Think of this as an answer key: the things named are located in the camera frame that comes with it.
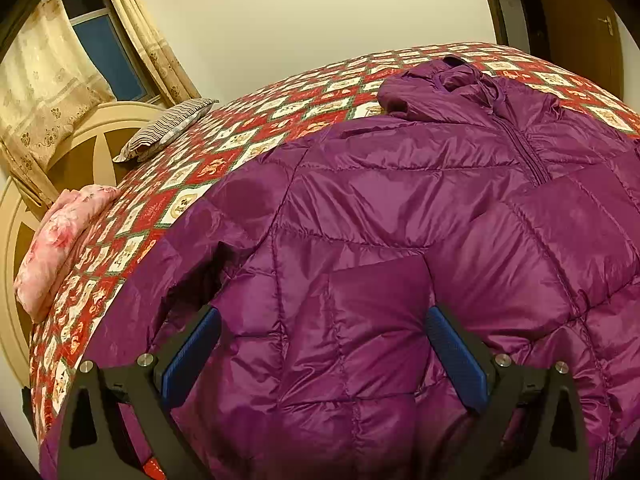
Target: purple down jacket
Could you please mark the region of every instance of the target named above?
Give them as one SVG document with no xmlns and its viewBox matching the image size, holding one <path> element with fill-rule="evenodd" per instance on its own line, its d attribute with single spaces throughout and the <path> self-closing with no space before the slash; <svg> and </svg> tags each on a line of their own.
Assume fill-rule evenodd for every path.
<svg viewBox="0 0 640 480">
<path fill-rule="evenodd" d="M 220 310 L 221 342 L 172 412 L 218 480 L 433 478 L 471 422 L 424 335 L 435 301 L 517 363 L 568 363 L 593 478 L 635 436 L 634 145 L 554 95 L 461 63 L 392 77 L 387 115 L 226 176 L 99 325 L 85 358 L 109 367 L 158 348 L 201 304 Z M 46 478 L 61 420 L 42 447 Z"/>
</svg>

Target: window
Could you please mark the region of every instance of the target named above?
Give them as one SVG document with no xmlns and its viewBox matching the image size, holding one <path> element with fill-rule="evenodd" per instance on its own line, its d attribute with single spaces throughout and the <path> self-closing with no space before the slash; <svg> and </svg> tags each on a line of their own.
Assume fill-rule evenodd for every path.
<svg viewBox="0 0 640 480">
<path fill-rule="evenodd" d="M 62 0 L 71 25 L 118 101 L 155 102 L 158 88 L 135 53 L 110 0 Z"/>
</svg>

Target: beige curtain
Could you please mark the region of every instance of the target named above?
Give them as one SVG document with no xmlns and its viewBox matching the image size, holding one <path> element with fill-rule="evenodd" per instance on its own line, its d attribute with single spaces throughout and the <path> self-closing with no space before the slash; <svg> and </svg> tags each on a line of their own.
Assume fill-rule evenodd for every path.
<svg viewBox="0 0 640 480">
<path fill-rule="evenodd" d="M 115 101 L 62 0 L 42 0 L 0 63 L 0 152 L 38 206 L 58 196 L 47 178 L 56 147 L 98 104 Z"/>
<path fill-rule="evenodd" d="M 111 1 L 140 59 L 167 103 L 175 105 L 186 99 L 200 97 L 174 51 L 154 25 L 142 0 Z"/>
</svg>

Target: striped pillow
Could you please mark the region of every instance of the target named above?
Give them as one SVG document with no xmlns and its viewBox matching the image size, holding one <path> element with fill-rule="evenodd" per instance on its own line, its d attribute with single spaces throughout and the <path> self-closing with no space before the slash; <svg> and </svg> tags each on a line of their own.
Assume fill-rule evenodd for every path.
<svg viewBox="0 0 640 480">
<path fill-rule="evenodd" d="M 188 99 L 169 108 L 158 119 L 140 128 L 122 147 L 114 162 L 125 162 L 134 157 L 139 162 L 150 159 L 180 137 L 189 126 L 206 115 L 213 103 L 212 99 Z"/>
</svg>

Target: bed sheet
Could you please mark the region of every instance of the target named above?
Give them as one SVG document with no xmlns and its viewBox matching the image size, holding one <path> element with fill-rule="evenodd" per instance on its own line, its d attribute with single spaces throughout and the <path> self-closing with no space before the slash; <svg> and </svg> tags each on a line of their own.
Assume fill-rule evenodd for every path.
<svg viewBox="0 0 640 480">
<path fill-rule="evenodd" d="M 89 232 L 86 247 L 32 333 L 31 394 L 41 442 L 84 349 L 120 287 L 164 231 L 224 174 L 282 142 L 337 121 L 382 112 L 385 78 L 454 54 L 491 76 L 517 79 L 562 105 L 640 136 L 640 116 L 587 79 L 508 46 L 453 43 L 379 52 L 293 75 L 210 112 L 155 158 L 130 172 L 122 197 Z"/>
</svg>

